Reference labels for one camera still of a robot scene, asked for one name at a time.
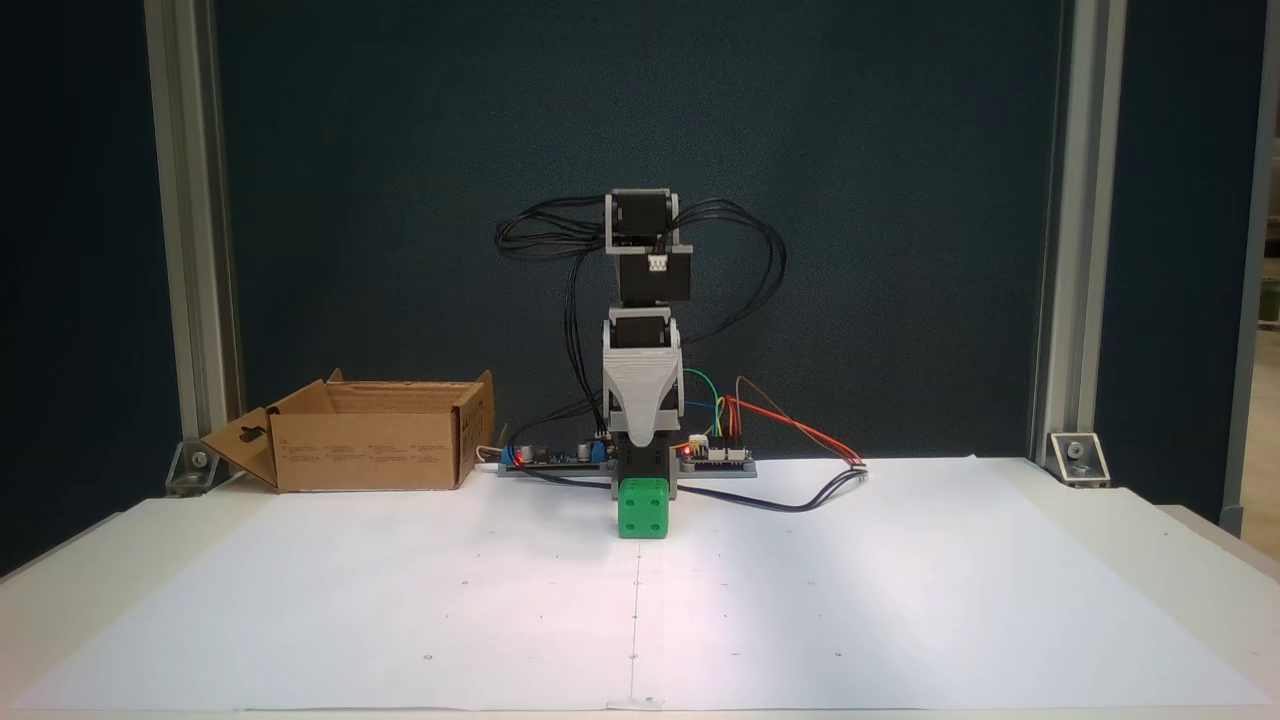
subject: white paper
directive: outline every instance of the white paper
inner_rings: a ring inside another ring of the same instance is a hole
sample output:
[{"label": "white paper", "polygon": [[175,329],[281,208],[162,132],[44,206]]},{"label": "white paper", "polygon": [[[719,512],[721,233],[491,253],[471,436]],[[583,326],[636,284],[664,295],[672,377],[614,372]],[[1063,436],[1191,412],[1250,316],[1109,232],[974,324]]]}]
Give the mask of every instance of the white paper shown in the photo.
[{"label": "white paper", "polygon": [[617,537],[608,492],[472,480],[275,497],[15,706],[599,710],[627,697],[637,541]]},{"label": "white paper", "polygon": [[[841,465],[768,469],[732,491],[801,502]],[[1268,702],[977,459],[877,464],[800,515],[681,510],[641,573],[635,692],[664,710]]]},{"label": "white paper", "polygon": [[[837,470],[713,484],[799,501]],[[14,706],[1267,702],[978,460],[877,462],[801,515],[682,493],[666,541],[620,539],[614,512],[484,473],[280,496]]]}]

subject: black cable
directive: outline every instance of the black cable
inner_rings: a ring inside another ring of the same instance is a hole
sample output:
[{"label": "black cable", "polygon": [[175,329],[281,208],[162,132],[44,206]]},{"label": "black cable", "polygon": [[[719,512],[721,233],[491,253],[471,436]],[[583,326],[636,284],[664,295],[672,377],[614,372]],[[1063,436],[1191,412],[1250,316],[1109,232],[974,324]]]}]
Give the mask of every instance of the black cable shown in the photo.
[{"label": "black cable", "polygon": [[[585,261],[586,255],[579,255],[577,260],[573,261],[573,269],[570,270],[568,291],[564,293],[562,329],[564,333],[564,351],[568,355],[570,368],[573,370],[573,378],[577,380],[577,386],[582,391],[584,400],[590,400],[595,397],[595,391],[591,388],[591,379],[588,375],[586,359],[582,355],[582,337],[579,332],[577,324],[577,277],[579,272],[582,269],[582,263]],[[599,405],[591,404],[591,415],[595,418],[595,432],[608,432],[609,425],[604,421],[604,415],[602,414]]]},{"label": "black cable", "polygon": [[736,224],[741,227],[750,228],[755,231],[760,238],[764,241],[767,250],[767,263],[764,273],[760,275],[760,281],[755,290],[748,297],[746,302],[742,304],[736,311],[730,314],[709,331],[700,334],[686,336],[682,342],[685,345],[699,342],[719,334],[731,325],[739,323],[746,316],[751,315],[756,310],[764,306],[765,302],[773,293],[777,292],[778,287],[782,286],[782,278],[786,275],[787,269],[787,249],[786,243],[782,241],[782,236],[769,225],[754,215],[748,213],[741,205],[733,202],[732,200],[726,200],[723,197],[709,197],[699,202],[694,202],[687,208],[682,209],[678,215],[672,220],[667,232],[658,238],[655,251],[662,251],[666,249],[666,243],[669,240],[673,231],[698,223],[707,222],[724,222],[730,224]]},{"label": "black cable", "polygon": [[692,495],[701,495],[704,497],[710,497],[714,500],[723,500],[726,502],[733,502],[737,505],[745,505],[748,507],[758,507],[760,510],[772,510],[774,512],[808,512],[822,507],[831,500],[847,482],[856,478],[865,478],[867,468],[851,466],[846,470],[841,470],[838,475],[832,478],[827,484],[822,486],[809,502],[803,502],[800,505],[785,505],[782,502],[773,502],[772,500],[762,500],[758,497],[748,497],[745,495],[736,495],[732,492],[724,492],[710,488],[699,488],[691,486],[677,484],[676,489],[680,492],[687,492]]},{"label": "black cable", "polygon": [[603,195],[544,200],[498,223],[493,245],[503,256],[535,263],[594,252],[604,247],[603,217],[582,219],[556,210],[572,211],[603,204]]}]

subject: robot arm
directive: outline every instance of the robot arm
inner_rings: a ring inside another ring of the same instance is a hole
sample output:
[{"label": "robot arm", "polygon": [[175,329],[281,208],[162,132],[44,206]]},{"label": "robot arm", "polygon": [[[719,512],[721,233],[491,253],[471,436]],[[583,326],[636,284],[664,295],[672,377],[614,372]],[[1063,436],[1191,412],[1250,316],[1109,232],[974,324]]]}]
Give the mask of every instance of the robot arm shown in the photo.
[{"label": "robot arm", "polygon": [[[604,324],[603,411],[617,451],[613,489],[625,537],[666,536],[667,501],[676,492],[669,441],[680,430],[685,386],[680,329],[667,302],[689,300],[692,260],[692,247],[673,228],[678,202],[668,190],[605,196],[604,251],[614,260],[621,305]],[[630,521],[636,505],[625,496],[639,488],[654,496],[643,502],[654,512]]]}]

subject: metal post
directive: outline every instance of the metal post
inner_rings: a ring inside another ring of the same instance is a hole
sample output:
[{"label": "metal post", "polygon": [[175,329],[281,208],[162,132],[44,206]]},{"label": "metal post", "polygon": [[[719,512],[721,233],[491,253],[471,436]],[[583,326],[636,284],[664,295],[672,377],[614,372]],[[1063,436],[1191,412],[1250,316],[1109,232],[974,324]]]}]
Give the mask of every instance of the metal post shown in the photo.
[{"label": "metal post", "polygon": [[1267,27],[1262,40],[1262,85],[1258,88],[1258,128],[1253,152],[1253,192],[1249,199],[1249,236],[1244,250],[1244,281],[1240,292],[1240,334],[1235,350],[1235,388],[1231,395],[1231,424],[1226,438],[1226,482],[1219,525],[1240,537],[1244,507],[1244,445],[1249,433],[1249,395],[1253,389],[1253,351],[1258,332],[1258,293],[1262,291],[1262,255],[1270,210],[1271,169],[1276,155],[1275,120],[1280,95],[1280,0],[1267,1]]},{"label": "metal post", "polygon": [[1046,466],[1050,433],[1093,430],[1125,0],[1078,0],[1061,143],[1057,227],[1046,254],[1030,455]]},{"label": "metal post", "polygon": [[143,8],[182,434],[196,441],[244,407],[214,8]]}]

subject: electronic component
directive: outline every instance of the electronic component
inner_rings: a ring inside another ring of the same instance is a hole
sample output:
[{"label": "electronic component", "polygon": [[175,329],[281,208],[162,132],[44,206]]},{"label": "electronic component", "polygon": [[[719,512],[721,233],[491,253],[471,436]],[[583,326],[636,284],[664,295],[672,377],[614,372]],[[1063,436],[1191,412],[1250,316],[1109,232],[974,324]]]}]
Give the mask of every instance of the electronic component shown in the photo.
[{"label": "electronic component", "polygon": [[754,478],[755,459],[741,441],[724,437],[689,436],[689,442],[677,446],[676,468],[681,478]]},{"label": "electronic component", "polygon": [[521,468],[539,470],[562,477],[600,477],[613,471],[608,447],[600,441],[582,442],[573,452],[559,452],[545,446],[522,445],[512,456],[509,448],[503,448],[500,475],[525,475]]}]

